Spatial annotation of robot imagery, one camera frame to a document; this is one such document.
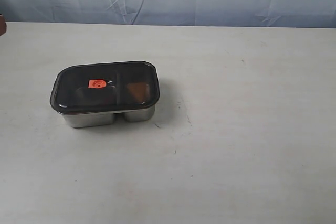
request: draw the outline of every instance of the white table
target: white table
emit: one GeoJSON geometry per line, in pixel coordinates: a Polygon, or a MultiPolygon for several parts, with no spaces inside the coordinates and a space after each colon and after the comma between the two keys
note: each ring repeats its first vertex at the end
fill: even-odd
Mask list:
{"type": "Polygon", "coordinates": [[[336,30],[9,23],[0,223],[336,222],[336,30]],[[146,60],[147,122],[72,129],[72,65],[146,60]]]}

